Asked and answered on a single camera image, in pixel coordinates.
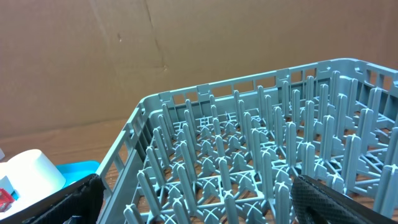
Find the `dish rack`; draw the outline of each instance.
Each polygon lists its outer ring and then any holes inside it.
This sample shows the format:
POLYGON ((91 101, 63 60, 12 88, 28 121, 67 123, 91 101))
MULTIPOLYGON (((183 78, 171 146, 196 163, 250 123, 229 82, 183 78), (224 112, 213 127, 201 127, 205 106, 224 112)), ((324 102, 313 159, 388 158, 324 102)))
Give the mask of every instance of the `dish rack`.
POLYGON ((396 70, 339 58, 147 96, 97 170, 98 223, 293 223, 300 174, 392 217, 397 86, 396 70))

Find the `cardboard backdrop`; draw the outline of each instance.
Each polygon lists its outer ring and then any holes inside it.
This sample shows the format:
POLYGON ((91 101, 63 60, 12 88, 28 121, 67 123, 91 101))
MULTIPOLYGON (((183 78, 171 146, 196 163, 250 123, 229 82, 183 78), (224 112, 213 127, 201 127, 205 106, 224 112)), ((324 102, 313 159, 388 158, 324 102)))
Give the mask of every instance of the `cardboard backdrop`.
POLYGON ((153 93, 331 58, 398 68, 397 6, 3 0, 0 138, 127 118, 153 93))

